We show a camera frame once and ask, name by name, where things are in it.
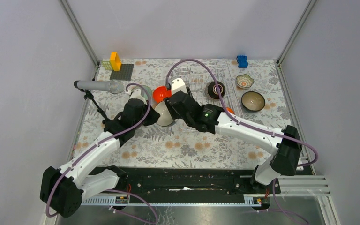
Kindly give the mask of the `silver microphone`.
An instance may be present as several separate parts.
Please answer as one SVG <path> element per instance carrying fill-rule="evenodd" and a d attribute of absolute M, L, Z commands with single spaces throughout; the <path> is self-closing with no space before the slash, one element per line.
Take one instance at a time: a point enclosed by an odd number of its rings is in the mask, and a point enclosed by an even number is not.
<path fill-rule="evenodd" d="M 111 94 L 119 94 L 125 90 L 123 82 L 110 81 L 74 81 L 74 86 L 82 90 L 105 91 Z"/>

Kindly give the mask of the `small white floral bowl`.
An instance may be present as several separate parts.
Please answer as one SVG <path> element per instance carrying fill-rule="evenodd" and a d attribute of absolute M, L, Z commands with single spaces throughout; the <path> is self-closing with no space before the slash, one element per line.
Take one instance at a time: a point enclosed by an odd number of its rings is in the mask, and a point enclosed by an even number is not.
<path fill-rule="evenodd" d="M 248 74 L 238 75 L 236 77 L 236 85 L 241 89 L 248 89 L 252 87 L 254 83 L 254 79 Z"/>

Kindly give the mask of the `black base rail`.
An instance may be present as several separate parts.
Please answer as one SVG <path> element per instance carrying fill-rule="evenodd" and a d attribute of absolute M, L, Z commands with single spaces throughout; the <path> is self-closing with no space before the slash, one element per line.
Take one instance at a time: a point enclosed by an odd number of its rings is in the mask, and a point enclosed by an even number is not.
<path fill-rule="evenodd" d="M 279 182 L 251 183 L 253 170 L 174 169 L 109 166 L 119 176 L 116 190 L 129 191 L 154 203 L 242 203 L 244 195 L 279 194 Z"/>

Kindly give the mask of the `light green building block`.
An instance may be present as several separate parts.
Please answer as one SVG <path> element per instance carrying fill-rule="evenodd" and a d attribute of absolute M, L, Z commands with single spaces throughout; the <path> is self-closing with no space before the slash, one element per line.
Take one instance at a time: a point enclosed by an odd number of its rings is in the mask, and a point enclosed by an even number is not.
<path fill-rule="evenodd" d="M 101 65 L 104 67 L 105 70 L 111 70 L 111 71 L 113 70 L 110 61 L 103 60 L 103 61 L 101 62 Z"/>

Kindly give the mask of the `yellow building block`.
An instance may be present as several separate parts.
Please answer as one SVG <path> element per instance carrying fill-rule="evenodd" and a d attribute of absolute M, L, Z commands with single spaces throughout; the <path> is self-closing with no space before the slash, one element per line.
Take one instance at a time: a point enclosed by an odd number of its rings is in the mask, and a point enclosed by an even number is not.
<path fill-rule="evenodd" d="M 109 62 L 111 64 L 112 70 L 115 72 L 119 72 L 121 68 L 121 60 L 117 52 L 111 52 Z"/>

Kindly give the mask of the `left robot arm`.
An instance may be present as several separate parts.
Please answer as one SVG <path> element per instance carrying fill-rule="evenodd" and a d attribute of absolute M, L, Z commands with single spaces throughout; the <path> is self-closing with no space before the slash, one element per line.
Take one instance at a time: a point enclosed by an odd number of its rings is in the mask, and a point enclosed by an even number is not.
<path fill-rule="evenodd" d="M 107 189 L 116 193 L 124 191 L 127 181 L 116 172 L 110 169 L 98 175 L 90 175 L 90 172 L 131 139 L 137 128 L 155 123 L 158 117 L 159 113 L 151 108 L 148 100 L 130 98 L 113 120 L 104 121 L 103 132 L 86 151 L 57 169 L 48 167 L 42 175 L 40 189 L 40 199 L 46 203 L 46 216 L 67 218 L 85 199 Z"/>

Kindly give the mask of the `orange bowl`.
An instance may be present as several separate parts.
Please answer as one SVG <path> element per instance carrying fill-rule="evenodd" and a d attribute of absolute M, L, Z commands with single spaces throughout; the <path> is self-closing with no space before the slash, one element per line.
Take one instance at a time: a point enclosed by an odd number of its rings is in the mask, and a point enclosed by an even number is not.
<path fill-rule="evenodd" d="M 226 110 L 231 113 L 231 114 L 234 114 L 235 115 L 235 112 L 233 109 L 229 108 L 229 107 L 226 107 Z"/>
<path fill-rule="evenodd" d="M 159 86 L 154 89 L 152 93 L 153 100 L 156 103 L 164 101 L 165 98 L 168 98 L 172 95 L 171 90 L 168 90 L 165 86 Z"/>

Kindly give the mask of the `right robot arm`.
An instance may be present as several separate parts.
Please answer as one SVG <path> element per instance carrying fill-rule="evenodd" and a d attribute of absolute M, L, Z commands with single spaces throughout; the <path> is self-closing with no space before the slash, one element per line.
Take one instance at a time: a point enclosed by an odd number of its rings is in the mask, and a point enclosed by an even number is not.
<path fill-rule="evenodd" d="M 250 187 L 262 193 L 279 176 L 294 176 L 301 154 L 300 135 L 291 125 L 285 129 L 265 127 L 226 112 L 217 105 L 200 105 L 190 94 L 179 91 L 166 97 L 164 103 L 173 119 L 182 119 L 199 132 L 226 135 L 254 144 L 270 158 L 254 170 Z"/>

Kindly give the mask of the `blue building block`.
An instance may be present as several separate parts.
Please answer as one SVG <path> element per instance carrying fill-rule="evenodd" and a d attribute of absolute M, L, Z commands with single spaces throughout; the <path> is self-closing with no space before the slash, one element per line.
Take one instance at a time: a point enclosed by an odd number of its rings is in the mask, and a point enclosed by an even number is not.
<path fill-rule="evenodd" d="M 238 55 L 236 57 L 238 68 L 247 68 L 248 67 L 248 58 L 246 55 Z"/>

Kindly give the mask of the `blue glazed bowl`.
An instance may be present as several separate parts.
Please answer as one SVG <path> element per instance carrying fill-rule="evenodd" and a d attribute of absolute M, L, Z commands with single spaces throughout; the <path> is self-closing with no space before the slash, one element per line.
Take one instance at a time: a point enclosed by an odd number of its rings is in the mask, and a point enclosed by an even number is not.
<path fill-rule="evenodd" d="M 258 112 L 265 107 L 265 98 L 258 92 L 248 91 L 241 97 L 241 104 L 251 112 Z"/>

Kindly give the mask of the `black bowl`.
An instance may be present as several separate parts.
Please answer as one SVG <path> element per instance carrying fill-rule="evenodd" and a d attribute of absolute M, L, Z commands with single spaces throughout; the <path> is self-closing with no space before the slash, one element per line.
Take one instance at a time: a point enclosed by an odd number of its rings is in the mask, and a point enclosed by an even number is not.
<path fill-rule="evenodd" d="M 215 82 L 210 82 L 205 86 L 204 94 L 207 99 L 217 101 L 220 99 L 219 95 L 221 95 L 221 97 L 225 96 L 226 87 L 220 81 L 217 81 L 217 85 Z"/>

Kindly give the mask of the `mint green bowl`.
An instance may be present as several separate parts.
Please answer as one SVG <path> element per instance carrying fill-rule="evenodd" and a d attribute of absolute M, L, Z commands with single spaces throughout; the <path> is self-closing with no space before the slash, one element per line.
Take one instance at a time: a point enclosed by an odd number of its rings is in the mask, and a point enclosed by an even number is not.
<path fill-rule="evenodd" d="M 149 98 L 152 98 L 152 89 L 147 85 L 142 85 L 142 88 L 135 86 L 132 89 L 132 92 L 135 92 L 136 90 L 140 91 L 140 95 L 143 96 L 146 100 Z"/>

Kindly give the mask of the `teal and white bowl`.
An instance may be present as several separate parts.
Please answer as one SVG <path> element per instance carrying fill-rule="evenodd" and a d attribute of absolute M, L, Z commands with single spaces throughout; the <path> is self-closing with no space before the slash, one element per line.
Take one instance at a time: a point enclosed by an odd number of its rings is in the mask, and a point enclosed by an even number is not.
<path fill-rule="evenodd" d="M 157 124 L 162 127 L 170 127 L 177 123 L 176 119 L 173 119 L 169 113 L 169 110 L 164 101 L 158 103 L 154 110 L 159 113 L 160 117 L 157 120 Z"/>

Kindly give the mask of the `grey building baseplate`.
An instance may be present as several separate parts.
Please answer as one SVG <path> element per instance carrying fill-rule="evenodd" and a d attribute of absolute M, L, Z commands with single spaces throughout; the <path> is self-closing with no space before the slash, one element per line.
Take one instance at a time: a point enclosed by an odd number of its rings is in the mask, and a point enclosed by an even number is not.
<path fill-rule="evenodd" d="M 119 71 L 112 71 L 110 80 L 130 81 L 132 78 L 134 64 L 122 64 Z"/>

